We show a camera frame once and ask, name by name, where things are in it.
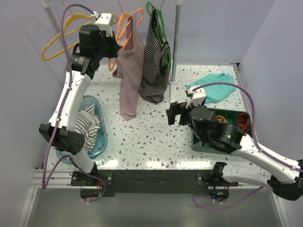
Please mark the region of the black white patterned roll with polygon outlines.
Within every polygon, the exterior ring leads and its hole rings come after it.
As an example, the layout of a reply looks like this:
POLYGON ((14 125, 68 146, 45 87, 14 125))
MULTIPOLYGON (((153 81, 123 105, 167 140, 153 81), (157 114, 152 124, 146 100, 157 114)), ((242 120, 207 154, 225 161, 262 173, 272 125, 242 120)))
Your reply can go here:
POLYGON ((197 146, 197 147, 204 147, 204 142, 203 141, 197 141, 196 143, 195 143, 195 146, 197 146))

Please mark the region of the white clothes rack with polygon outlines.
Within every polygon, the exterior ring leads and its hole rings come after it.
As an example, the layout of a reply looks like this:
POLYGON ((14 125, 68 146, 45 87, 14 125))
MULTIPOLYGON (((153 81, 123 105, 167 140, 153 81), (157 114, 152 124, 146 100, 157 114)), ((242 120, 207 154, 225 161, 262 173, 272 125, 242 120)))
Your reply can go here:
MULTIPOLYGON (((42 7, 45 9, 49 20, 51 21, 56 33, 60 33, 61 29, 53 15, 53 12, 50 8, 50 3, 48 0, 40 0, 42 7)), ((176 1, 176 13, 175 13, 175 31, 174 31, 174 42, 173 42, 173 54, 172 54, 172 71, 170 78, 170 102, 173 103, 176 101, 177 94, 177 83, 178 79, 176 78, 176 68, 177 68, 177 50, 178 50, 178 33, 179 33, 179 22, 180 22, 180 12, 183 1, 176 1)))

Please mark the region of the orange black rolled belt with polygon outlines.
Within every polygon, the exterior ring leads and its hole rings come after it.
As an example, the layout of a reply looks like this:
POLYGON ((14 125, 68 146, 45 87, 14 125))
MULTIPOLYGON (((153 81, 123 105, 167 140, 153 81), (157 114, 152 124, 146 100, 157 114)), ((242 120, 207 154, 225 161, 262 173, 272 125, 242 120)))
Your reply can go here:
POLYGON ((249 126, 250 126, 250 118, 247 113, 239 113, 237 114, 237 122, 238 127, 245 131, 246 133, 249 132, 249 126))

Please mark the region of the teal plastic basin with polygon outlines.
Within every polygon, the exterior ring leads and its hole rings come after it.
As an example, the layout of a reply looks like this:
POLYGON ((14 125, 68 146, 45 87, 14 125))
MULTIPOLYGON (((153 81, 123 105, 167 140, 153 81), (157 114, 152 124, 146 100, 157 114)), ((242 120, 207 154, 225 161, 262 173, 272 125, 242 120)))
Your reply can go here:
POLYGON ((88 156, 90 157, 90 159, 94 160, 94 159, 98 158, 99 156, 101 156, 107 147, 107 133, 106 133, 106 127, 105 127, 101 107, 100 107, 99 101, 95 97, 84 96, 79 110, 86 108, 87 106, 91 105, 92 103, 95 104, 95 113, 100 118, 101 126, 102 126, 101 129, 98 130, 97 141, 95 143, 95 147, 93 148, 93 150, 91 152, 87 153, 88 156))

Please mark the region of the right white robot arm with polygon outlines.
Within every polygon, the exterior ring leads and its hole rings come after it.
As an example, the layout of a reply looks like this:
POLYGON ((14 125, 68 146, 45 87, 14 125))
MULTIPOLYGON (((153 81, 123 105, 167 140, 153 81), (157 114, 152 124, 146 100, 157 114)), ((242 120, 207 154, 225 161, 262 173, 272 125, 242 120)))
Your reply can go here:
POLYGON ((303 162, 280 156, 261 147, 242 129, 218 121, 217 115, 204 105, 186 107, 174 102, 166 110, 168 124, 173 125, 177 115, 179 124, 187 125, 194 135, 211 148, 249 161, 252 167, 238 167, 216 162, 210 174, 204 177, 212 185, 248 183, 270 189, 275 195, 295 201, 303 195, 303 162))

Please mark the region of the green hanger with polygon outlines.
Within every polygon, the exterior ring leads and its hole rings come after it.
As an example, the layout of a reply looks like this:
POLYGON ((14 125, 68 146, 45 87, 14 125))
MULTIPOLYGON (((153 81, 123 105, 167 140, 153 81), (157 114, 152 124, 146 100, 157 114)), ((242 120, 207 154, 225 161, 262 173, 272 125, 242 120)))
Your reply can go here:
POLYGON ((167 40, 166 33, 165 33, 165 26, 164 26, 164 19, 162 16, 162 11, 160 9, 156 9, 150 1, 147 1, 147 3, 146 3, 146 10, 147 10, 150 18, 152 19, 152 21, 157 22, 153 26, 154 26, 155 34, 158 38, 158 41, 160 42, 160 46, 163 47, 165 44, 168 44, 168 40, 167 40), (151 9, 154 9, 154 16, 149 11, 149 6, 151 7, 151 9))

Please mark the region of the orange hanger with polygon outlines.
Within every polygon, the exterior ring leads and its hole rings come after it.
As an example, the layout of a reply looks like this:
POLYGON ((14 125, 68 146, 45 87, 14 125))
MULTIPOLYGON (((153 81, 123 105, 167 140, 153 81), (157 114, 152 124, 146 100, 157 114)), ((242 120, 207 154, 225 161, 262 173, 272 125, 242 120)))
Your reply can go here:
MULTIPOLYGON (((120 46, 121 47, 120 50, 124 51, 126 46, 128 45, 128 43, 130 42, 131 38, 133 37, 133 32, 128 32, 127 31, 128 28, 132 27, 133 17, 130 13, 123 12, 122 6, 121 6, 119 0, 118 0, 118 4, 119 4, 120 9, 121 9, 121 16, 120 16, 120 19, 118 21, 116 41, 121 41, 122 38, 125 37, 125 41, 124 41, 124 43, 122 43, 123 45, 120 46)), ((141 17, 139 18, 139 21, 136 22, 136 26, 139 26, 141 21, 144 18, 144 10, 143 10, 143 8, 138 8, 134 12, 135 12, 135 15, 138 14, 138 13, 141 13, 141 17)), ((114 67, 116 66, 116 63, 117 63, 116 60, 113 64, 111 64, 111 59, 108 60, 108 69, 109 69, 109 71, 114 70, 114 67)))

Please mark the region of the black white striped top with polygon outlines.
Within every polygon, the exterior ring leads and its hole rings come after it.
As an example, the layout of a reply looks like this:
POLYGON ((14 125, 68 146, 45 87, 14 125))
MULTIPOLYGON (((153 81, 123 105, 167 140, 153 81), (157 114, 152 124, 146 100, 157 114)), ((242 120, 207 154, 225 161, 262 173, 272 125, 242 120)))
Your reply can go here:
MULTIPOLYGON (((151 13, 154 16, 154 9, 151 9, 151 13)), ((158 104, 164 100, 168 87, 171 53, 169 43, 160 46, 153 26, 155 23, 157 22, 150 18, 139 95, 148 102, 158 104)))

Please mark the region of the pink tank top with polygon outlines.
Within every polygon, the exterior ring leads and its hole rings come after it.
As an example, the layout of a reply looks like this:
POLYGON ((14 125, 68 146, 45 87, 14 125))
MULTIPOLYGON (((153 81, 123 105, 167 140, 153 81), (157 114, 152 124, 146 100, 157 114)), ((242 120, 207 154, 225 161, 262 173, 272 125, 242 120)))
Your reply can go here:
MULTIPOLYGON (((138 28, 136 26, 137 14, 130 13, 133 17, 132 27, 128 28, 128 32, 133 32, 133 37, 126 46, 125 50, 118 51, 116 58, 117 67, 112 76, 120 81, 120 115, 129 121, 136 117, 137 104, 139 100, 139 87, 143 74, 143 60, 145 45, 140 39, 138 28)), ((119 46, 123 45, 125 37, 121 41, 117 41, 119 46)))

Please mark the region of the green compartment tray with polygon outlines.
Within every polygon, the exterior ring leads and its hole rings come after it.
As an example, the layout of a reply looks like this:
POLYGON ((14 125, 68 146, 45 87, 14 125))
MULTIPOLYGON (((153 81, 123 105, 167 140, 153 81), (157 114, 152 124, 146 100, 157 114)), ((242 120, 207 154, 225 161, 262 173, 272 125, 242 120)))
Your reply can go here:
MULTIPOLYGON (((224 110, 224 109, 215 109, 215 108, 210 108, 211 111, 214 111, 216 115, 221 115, 223 116, 229 124, 232 124, 234 126, 238 127, 238 122, 237 122, 237 114, 239 113, 247 113, 244 111, 235 111, 235 110, 224 110)), ((249 132, 246 133, 252 137, 252 124, 251 124, 251 118, 250 118, 250 126, 249 126, 249 132)), ((195 134, 192 132, 191 133, 191 148, 193 151, 196 152, 201 152, 201 153, 211 153, 211 154, 225 154, 224 152, 217 151, 213 149, 212 147, 209 146, 209 144, 204 143, 204 147, 197 147, 195 146, 195 143, 199 141, 199 139, 195 136, 195 134)))

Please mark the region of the teal cloth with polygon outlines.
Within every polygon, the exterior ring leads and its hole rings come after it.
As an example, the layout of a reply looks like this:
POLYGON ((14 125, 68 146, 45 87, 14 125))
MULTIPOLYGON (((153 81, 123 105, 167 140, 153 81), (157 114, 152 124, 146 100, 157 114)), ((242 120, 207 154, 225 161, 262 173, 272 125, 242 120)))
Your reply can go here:
MULTIPOLYGON (((200 86, 208 83, 214 82, 228 82, 234 83, 234 77, 227 73, 221 74, 209 74, 189 85, 186 86, 186 90, 190 89, 192 86, 200 86)), ((206 101, 205 103, 218 103, 224 100, 232 92, 236 90, 233 86, 228 85, 212 85, 204 88, 206 92, 206 101)))

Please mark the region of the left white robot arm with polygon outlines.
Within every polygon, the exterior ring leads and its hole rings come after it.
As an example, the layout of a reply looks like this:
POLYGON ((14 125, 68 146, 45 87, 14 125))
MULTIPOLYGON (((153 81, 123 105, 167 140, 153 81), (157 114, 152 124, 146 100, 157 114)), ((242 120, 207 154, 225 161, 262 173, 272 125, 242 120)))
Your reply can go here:
POLYGON ((117 57, 120 47, 114 33, 109 34, 96 24, 82 26, 79 41, 72 54, 67 55, 66 80, 59 103, 49 122, 40 125, 39 132, 49 147, 55 147, 71 160, 86 185, 94 185, 101 179, 96 163, 85 151, 85 136, 75 131, 76 117, 99 62, 117 57))

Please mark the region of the zebra striped garment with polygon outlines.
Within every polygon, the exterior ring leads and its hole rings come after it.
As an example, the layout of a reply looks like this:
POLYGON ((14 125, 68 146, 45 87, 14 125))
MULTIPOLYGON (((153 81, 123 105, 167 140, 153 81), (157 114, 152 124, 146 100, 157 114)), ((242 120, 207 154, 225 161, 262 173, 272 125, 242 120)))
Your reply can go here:
POLYGON ((101 120, 95 113, 94 103, 77 112, 75 132, 84 135, 84 148, 87 153, 95 147, 97 133, 101 127, 101 120))

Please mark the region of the yellow hanger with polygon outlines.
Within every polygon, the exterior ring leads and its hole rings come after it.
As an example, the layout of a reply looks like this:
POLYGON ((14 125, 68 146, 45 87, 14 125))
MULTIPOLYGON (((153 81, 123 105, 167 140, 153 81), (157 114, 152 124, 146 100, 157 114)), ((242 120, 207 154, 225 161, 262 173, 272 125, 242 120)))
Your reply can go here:
MULTIPOLYGON (((63 53, 68 53, 68 50, 69 49, 73 49, 73 54, 74 55, 80 55, 80 51, 79 51, 79 41, 68 46, 67 43, 66 43, 66 37, 75 33, 75 32, 78 32, 79 33, 79 30, 81 29, 82 26, 84 25, 89 25, 89 24, 93 24, 94 25, 94 22, 95 22, 95 19, 93 19, 93 17, 91 16, 91 14, 93 14, 93 10, 91 10, 90 8, 82 5, 82 4, 78 4, 78 3, 73 3, 73 4, 70 4, 70 5, 67 5, 65 10, 64 10, 64 13, 62 15, 62 20, 61 20, 61 26, 60 26, 60 29, 61 29, 61 32, 59 34, 57 34, 43 49, 42 49, 42 52, 41 52, 41 58, 42 60, 44 61, 49 61, 53 58, 56 58, 57 56, 63 54, 63 53), (69 26, 76 20, 79 20, 79 19, 86 19, 88 20, 88 23, 85 23, 83 24, 82 26, 72 30, 72 31, 69 31, 67 32, 69 26), (45 56, 45 53, 46 51, 57 41, 57 40, 61 40, 62 42, 62 46, 63 46, 63 50, 55 53, 54 55, 50 56, 50 57, 46 57, 45 56)), ((112 13, 113 16, 114 16, 114 24, 115 25, 117 22, 118 22, 118 17, 115 13, 112 13)), ((91 57, 85 57, 85 58, 88 58, 88 59, 91 59, 91 60, 95 60, 97 62, 100 62, 102 59, 98 59, 98 58, 91 58, 91 57)))

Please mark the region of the yellow rolled band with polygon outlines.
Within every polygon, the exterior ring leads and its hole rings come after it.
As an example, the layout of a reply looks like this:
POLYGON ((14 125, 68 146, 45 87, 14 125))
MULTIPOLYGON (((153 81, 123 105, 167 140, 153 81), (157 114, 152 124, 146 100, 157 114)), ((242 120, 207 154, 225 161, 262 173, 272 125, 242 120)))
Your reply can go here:
POLYGON ((217 120, 221 123, 228 123, 228 121, 221 115, 217 116, 217 120))

